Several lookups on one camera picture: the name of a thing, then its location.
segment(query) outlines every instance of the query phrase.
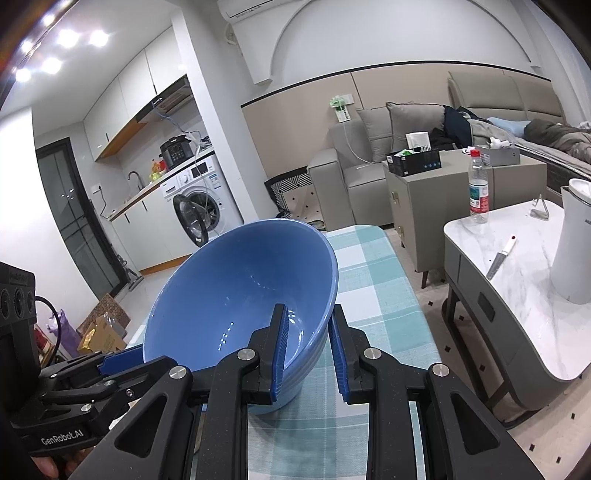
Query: side table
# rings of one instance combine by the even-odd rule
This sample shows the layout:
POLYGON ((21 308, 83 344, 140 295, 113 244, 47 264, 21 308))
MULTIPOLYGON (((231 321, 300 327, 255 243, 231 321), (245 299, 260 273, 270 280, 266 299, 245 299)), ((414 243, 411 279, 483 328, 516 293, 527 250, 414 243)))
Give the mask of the side table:
POLYGON ((530 216, 531 202, 449 222, 445 270, 449 296, 442 310, 476 394, 492 409, 507 393, 527 410, 505 423, 511 428, 553 401, 591 364, 591 303, 562 298, 550 281, 550 266, 564 219, 561 207, 546 202, 550 220, 530 216), (517 243, 492 281, 486 274, 509 238, 517 243), (488 346, 503 383, 489 398, 454 322, 461 301, 488 346))
MULTIPOLYGON (((470 215, 468 167, 470 156, 461 150, 440 152, 441 168, 398 177, 384 162, 394 226, 413 266, 423 273, 443 267, 443 226, 470 215)), ((537 198, 546 190, 546 164, 521 156, 519 165, 489 169, 491 210, 537 198)))

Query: brown blanket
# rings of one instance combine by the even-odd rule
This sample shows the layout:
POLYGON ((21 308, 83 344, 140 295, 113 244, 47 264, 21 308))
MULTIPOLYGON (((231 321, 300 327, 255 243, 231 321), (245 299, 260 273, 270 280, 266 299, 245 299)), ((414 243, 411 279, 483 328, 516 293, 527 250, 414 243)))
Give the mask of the brown blanket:
POLYGON ((535 119, 525 127, 523 138, 591 164, 591 130, 535 119))

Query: tablecloth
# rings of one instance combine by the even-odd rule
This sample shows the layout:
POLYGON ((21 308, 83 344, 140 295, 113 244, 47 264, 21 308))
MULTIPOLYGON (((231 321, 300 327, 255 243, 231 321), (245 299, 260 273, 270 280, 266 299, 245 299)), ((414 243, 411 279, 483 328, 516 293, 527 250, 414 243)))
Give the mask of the tablecloth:
MULTIPOLYGON (((440 362, 427 321, 383 232, 356 225, 327 234, 339 265, 337 303, 348 324, 403 364, 440 362)), ((411 404, 418 477, 425 478, 418 417, 411 404)), ((343 403, 327 342, 301 393, 270 414, 251 415, 249 480, 365 479, 368 406, 343 403)))

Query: washing machine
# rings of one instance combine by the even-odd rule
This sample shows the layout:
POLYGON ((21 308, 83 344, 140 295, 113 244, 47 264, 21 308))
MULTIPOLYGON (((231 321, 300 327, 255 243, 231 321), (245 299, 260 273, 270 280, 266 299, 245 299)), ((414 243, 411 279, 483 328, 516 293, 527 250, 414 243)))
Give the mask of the washing machine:
POLYGON ((197 160, 161 188, 185 233, 198 247, 244 223, 215 155, 197 160))

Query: kitchen counter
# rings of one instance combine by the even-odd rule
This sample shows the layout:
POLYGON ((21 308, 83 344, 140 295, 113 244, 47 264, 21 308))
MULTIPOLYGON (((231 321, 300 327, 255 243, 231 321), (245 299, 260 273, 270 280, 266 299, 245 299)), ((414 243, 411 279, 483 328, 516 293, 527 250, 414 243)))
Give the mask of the kitchen counter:
POLYGON ((166 172, 158 180, 153 181, 147 187, 144 187, 142 190, 140 190, 137 194, 135 194, 133 197, 131 197, 122 206, 120 206, 116 210, 113 210, 113 213, 111 213, 111 215, 109 217, 109 221, 112 222, 118 216, 123 215, 123 213, 125 213, 128 208, 130 208, 131 206, 133 206, 136 203, 140 202, 146 195, 148 195, 149 193, 152 193, 154 190, 156 190, 158 187, 160 187, 160 184, 162 182, 164 182, 165 180, 167 180, 170 177, 176 175, 178 172, 184 170, 185 168, 187 168, 188 166, 194 164, 195 162, 198 162, 202 158, 205 158, 205 157, 208 157, 209 155, 212 155, 213 153, 214 153, 213 147, 207 148, 207 149, 199 152, 199 154, 196 155, 195 157, 193 157, 193 158, 191 158, 191 159, 189 159, 189 160, 181 163, 180 165, 174 167, 172 170, 166 172))

